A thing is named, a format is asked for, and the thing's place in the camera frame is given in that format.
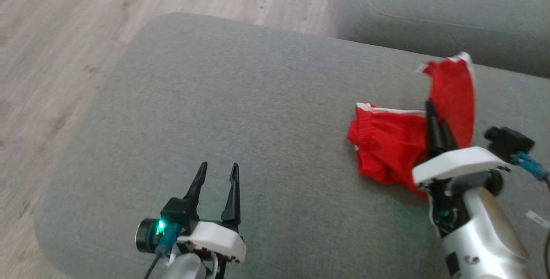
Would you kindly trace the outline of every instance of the wooden floor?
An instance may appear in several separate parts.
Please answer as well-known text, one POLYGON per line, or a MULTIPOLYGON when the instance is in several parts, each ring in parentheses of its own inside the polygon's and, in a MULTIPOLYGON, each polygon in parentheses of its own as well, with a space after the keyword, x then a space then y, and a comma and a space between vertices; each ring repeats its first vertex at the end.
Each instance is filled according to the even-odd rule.
POLYGON ((2 278, 63 278, 40 253, 37 199, 52 165, 128 42, 186 11, 334 36, 338 0, 0 0, 2 278))

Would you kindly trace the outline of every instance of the sofa cushion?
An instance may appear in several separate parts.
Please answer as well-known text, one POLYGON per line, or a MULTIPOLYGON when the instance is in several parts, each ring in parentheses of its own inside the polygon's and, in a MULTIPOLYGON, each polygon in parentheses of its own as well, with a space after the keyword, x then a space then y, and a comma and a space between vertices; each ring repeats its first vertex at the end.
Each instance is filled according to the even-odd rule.
POLYGON ((342 0, 338 37, 550 77, 550 0, 342 0))
MULTIPOLYGON (((426 200, 359 176, 346 140, 357 101, 422 108, 429 79, 414 71, 434 59, 208 16, 160 17, 63 150, 36 211, 39 244, 74 278, 139 278, 153 260, 136 250, 140 221, 184 195, 202 161, 199 215, 220 218, 238 162, 247 256, 227 278, 445 277, 426 200)), ((550 80, 476 70, 476 144, 488 126, 507 125, 548 159, 550 80)), ((524 214, 547 216, 546 192, 521 173, 506 181, 501 201, 541 277, 545 231, 524 214)))

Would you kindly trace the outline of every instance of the blue connector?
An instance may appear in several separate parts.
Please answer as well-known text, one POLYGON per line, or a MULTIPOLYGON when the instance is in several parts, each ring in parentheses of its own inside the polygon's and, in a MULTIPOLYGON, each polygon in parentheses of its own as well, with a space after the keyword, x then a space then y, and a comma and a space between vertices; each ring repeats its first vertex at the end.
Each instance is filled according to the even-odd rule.
POLYGON ((165 228, 165 234, 162 236, 160 244, 155 249, 155 254, 166 256, 168 252, 170 252, 171 248, 174 246, 180 233, 181 225, 169 224, 167 228, 165 228))
POLYGON ((550 174, 548 170, 525 152, 517 152, 517 154, 512 157, 511 163, 528 171, 531 175, 535 176, 538 181, 544 181, 550 174))

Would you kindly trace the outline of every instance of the gray sofa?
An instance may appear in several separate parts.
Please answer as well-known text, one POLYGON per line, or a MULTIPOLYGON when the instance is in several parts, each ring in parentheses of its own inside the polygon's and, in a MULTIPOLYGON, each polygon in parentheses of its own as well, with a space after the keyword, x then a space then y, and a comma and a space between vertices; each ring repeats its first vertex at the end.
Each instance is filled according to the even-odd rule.
MULTIPOLYGON (((202 161, 199 214, 219 218, 232 162, 248 247, 228 279, 447 277, 426 200, 358 175, 354 103, 422 108, 433 56, 177 13, 148 24, 89 107, 35 214, 45 256, 74 278, 139 278, 143 218, 181 196, 202 161)), ((550 165, 550 80, 475 66, 474 144, 488 126, 538 142, 550 165)), ((542 278, 548 194, 515 169, 499 196, 542 278)), ((157 267, 158 277, 163 267, 157 267)))
POLYGON ((550 77, 550 0, 343 0, 344 40, 550 77))

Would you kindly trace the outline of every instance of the white label sticker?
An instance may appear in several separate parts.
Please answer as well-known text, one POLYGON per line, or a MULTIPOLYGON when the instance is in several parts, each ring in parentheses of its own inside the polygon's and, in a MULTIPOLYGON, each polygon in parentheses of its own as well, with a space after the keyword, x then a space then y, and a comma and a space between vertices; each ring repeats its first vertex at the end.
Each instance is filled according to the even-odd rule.
POLYGON ((550 230, 550 221, 545 220, 544 218, 542 218, 542 216, 537 215, 534 211, 530 210, 525 215, 531 220, 537 222, 543 228, 550 230))

